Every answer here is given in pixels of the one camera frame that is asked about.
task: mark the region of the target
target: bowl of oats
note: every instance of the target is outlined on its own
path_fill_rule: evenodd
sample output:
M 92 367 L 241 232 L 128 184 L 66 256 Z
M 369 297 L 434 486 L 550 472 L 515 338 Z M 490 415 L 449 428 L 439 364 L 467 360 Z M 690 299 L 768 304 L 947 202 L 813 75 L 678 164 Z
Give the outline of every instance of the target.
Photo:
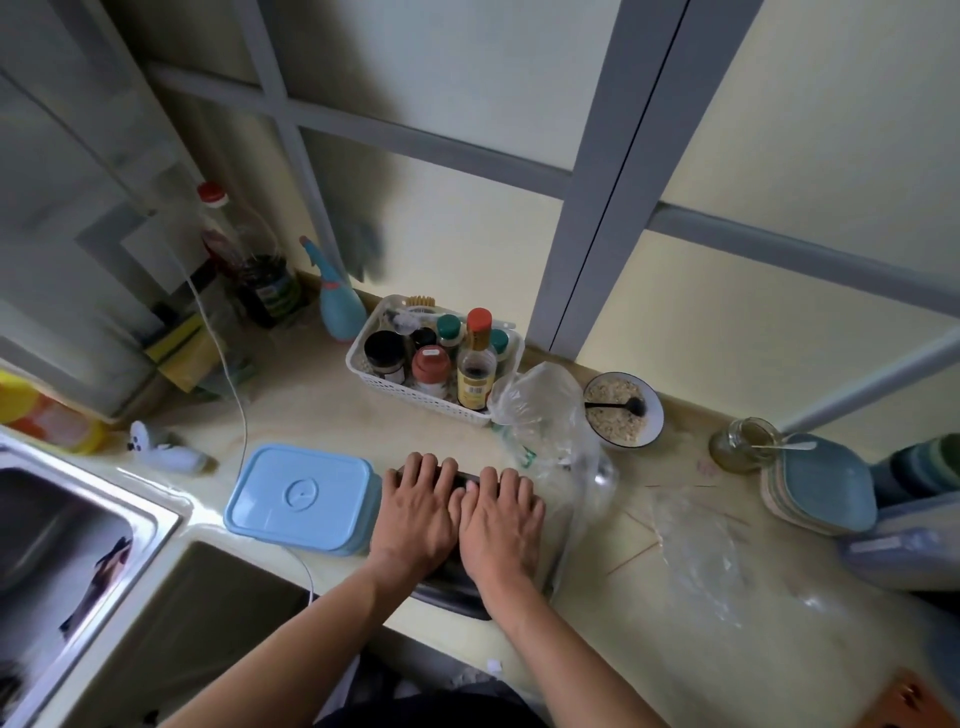
M 584 402 L 626 404 L 631 398 L 642 402 L 641 416 L 623 407 L 590 407 L 586 410 L 587 422 L 604 447 L 629 450 L 652 443 L 663 430 L 663 405 L 649 384 L 625 372 L 597 375 L 584 387 Z

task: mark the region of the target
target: left hand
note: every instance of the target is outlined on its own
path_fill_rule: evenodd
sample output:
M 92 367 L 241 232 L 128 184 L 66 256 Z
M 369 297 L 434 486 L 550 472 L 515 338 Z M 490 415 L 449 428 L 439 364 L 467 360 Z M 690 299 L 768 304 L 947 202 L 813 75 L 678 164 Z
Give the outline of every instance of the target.
M 460 530 L 460 502 L 465 491 L 453 491 L 457 461 L 445 459 L 437 487 L 437 457 L 411 452 L 397 484 L 396 471 L 383 477 L 380 513 L 370 541 L 370 560 L 403 570 L 420 581 L 449 556 Z

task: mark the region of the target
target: blue spray bottle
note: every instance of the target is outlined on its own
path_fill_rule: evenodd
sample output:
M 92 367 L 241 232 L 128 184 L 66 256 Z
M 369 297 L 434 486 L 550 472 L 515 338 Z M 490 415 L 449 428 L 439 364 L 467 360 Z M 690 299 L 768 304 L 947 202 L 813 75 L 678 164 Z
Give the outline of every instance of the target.
M 320 288 L 320 315 L 324 326 L 337 341 L 349 344 L 367 323 L 367 309 L 349 282 L 330 265 L 313 241 L 301 235 L 300 244 L 323 278 Z

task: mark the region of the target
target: green bottle cap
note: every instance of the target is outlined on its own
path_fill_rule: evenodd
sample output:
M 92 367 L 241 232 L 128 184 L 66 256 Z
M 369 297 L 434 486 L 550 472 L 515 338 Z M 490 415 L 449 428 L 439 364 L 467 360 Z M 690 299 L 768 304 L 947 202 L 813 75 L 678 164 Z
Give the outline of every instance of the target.
M 495 328 L 490 332 L 490 345 L 498 354 L 502 354 L 510 345 L 510 336 L 502 328 Z
M 455 339 L 460 335 L 460 319 L 451 313 L 445 313 L 437 319 L 437 333 L 442 339 Z

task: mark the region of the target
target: black spoon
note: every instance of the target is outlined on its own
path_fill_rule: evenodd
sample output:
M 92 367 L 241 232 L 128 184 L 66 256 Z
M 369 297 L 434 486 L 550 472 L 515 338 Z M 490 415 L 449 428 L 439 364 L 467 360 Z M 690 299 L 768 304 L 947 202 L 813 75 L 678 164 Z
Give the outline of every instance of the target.
M 640 397 L 630 397 L 622 404 L 614 404 L 613 402 L 605 401 L 588 401 L 584 402 L 584 407 L 587 409 L 590 409 L 591 407 L 617 407 L 627 410 L 634 417 L 643 417 L 643 415 L 647 413 L 647 403 Z

